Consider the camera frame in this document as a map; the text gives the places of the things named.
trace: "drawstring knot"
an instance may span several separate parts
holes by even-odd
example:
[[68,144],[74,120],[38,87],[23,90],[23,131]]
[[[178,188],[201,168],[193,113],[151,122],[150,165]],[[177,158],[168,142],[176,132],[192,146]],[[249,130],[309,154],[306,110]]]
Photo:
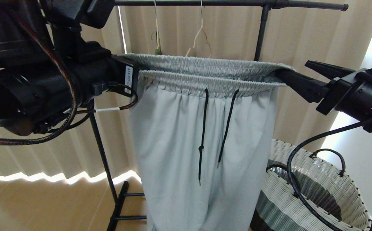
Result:
[[[199,185],[200,186],[202,185],[200,179],[201,179],[201,176],[202,176],[202,156],[203,156],[203,149],[204,149],[203,143],[204,143],[204,133],[205,133],[205,130],[206,130],[207,105],[208,105],[208,101],[209,101],[209,91],[208,91],[208,89],[206,88],[204,90],[204,92],[205,92],[205,102],[204,102],[204,111],[203,111],[202,144],[199,146]],[[229,116],[227,118],[227,123],[226,123],[226,131],[224,132],[223,142],[221,143],[221,149],[220,149],[220,154],[219,154],[219,160],[218,160],[218,163],[217,163],[217,168],[219,168],[219,165],[220,165],[220,162],[221,162],[221,156],[223,155],[223,149],[224,149],[224,145],[226,143],[227,133],[229,131],[231,113],[233,111],[234,101],[236,100],[236,96],[237,96],[238,92],[239,92],[239,89],[237,89],[234,92],[233,98],[231,99]]]

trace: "beige curtain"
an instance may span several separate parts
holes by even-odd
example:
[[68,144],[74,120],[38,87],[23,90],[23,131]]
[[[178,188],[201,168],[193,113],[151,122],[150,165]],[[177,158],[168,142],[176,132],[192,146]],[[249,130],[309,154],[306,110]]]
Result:
[[[372,36],[372,1],[332,0],[348,3],[346,12],[285,8],[272,9],[267,22],[261,60],[294,66],[298,72],[324,80],[303,65],[317,60],[357,69]],[[101,29],[84,27],[82,37],[99,41],[113,54],[123,50],[123,34],[128,52],[154,54],[156,49],[155,9],[153,6],[117,7]],[[158,6],[161,50],[165,55],[184,56],[193,46],[200,28],[200,7]],[[204,30],[211,52],[202,34],[193,56],[252,60],[255,54],[260,7],[208,6],[203,9]],[[127,99],[113,93],[96,98],[98,108],[116,107]],[[330,128],[335,114],[323,116],[289,88],[280,91],[279,111],[274,137],[298,144]],[[96,114],[99,129],[113,176],[136,170],[133,145],[127,124],[128,112]],[[13,137],[0,129],[0,137]],[[322,140],[308,146],[319,148]],[[82,171],[90,176],[102,173],[103,167],[90,123],[62,134],[48,143],[34,146],[0,147],[0,175],[23,172],[27,175],[63,172],[71,177]]]

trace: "white wicker basket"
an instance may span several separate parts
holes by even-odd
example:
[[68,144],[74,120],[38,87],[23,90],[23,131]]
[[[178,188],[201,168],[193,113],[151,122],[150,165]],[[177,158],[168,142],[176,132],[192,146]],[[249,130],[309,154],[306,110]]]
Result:
[[[289,143],[273,140],[269,165],[285,166],[294,148]],[[309,204],[341,230],[369,231],[371,220],[354,181],[348,175],[341,177],[340,170],[332,164],[310,155],[301,149],[291,166]],[[287,183],[287,173],[280,168],[267,171],[256,210],[267,224],[262,227],[267,228],[254,231],[331,231],[294,196],[292,186]]]

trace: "pants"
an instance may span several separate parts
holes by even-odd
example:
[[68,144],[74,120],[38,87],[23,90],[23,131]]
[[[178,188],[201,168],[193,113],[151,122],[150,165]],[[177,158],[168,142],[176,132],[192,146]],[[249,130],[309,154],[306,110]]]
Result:
[[148,230],[247,231],[268,161],[277,87],[284,85],[272,72],[290,67],[123,57],[142,69],[130,123]]

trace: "black basket handle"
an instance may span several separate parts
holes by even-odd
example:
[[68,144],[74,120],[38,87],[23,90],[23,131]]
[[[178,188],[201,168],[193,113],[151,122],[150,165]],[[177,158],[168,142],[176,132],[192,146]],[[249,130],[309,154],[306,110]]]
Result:
[[346,172],[346,161],[344,161],[343,156],[342,156],[339,152],[334,151],[333,149],[330,149],[330,148],[322,148],[322,149],[318,149],[317,151],[313,152],[309,157],[310,157],[310,158],[316,158],[316,157],[317,157],[317,154],[318,154],[319,152],[321,152],[321,151],[329,151],[329,152],[332,152],[332,153],[336,154],[336,155],[340,158],[342,170],[340,170],[339,175],[340,175],[340,177],[343,177],[343,176],[344,176],[344,173]]
[[[265,171],[268,171],[271,168],[281,168],[281,169],[283,169],[284,171],[287,172],[287,167],[285,165],[283,165],[283,164],[271,164],[271,165],[267,166],[267,168],[265,169]],[[299,184],[299,182],[297,180],[297,177],[294,174],[293,174],[293,179],[294,179],[294,183],[297,185],[297,187],[299,188],[299,190],[301,192],[300,184]]]

